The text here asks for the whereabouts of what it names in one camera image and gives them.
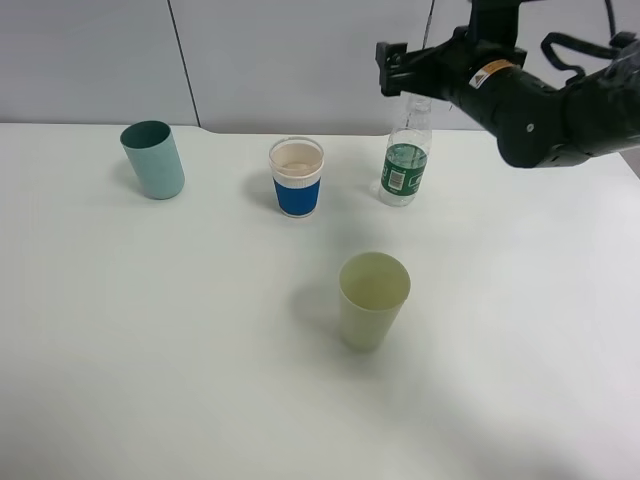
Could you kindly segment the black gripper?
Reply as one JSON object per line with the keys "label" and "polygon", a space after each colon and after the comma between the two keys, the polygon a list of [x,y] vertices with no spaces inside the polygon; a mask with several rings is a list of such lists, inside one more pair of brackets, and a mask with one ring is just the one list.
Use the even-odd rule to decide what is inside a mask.
{"label": "black gripper", "polygon": [[446,42],[407,53],[407,43],[378,42],[375,59],[383,96],[402,92],[460,104],[460,94],[486,65],[506,61],[522,67],[525,51],[489,40],[472,40],[468,27],[456,27]]}

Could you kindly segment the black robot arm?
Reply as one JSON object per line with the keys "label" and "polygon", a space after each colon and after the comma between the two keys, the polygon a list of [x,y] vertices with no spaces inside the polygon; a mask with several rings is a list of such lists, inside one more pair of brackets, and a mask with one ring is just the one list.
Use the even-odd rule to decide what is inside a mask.
{"label": "black robot arm", "polygon": [[427,49],[376,46],[383,95],[406,92],[455,105],[496,138],[512,167],[574,166],[638,146],[638,42],[561,89],[523,70],[525,56],[517,47],[474,41],[463,27]]}

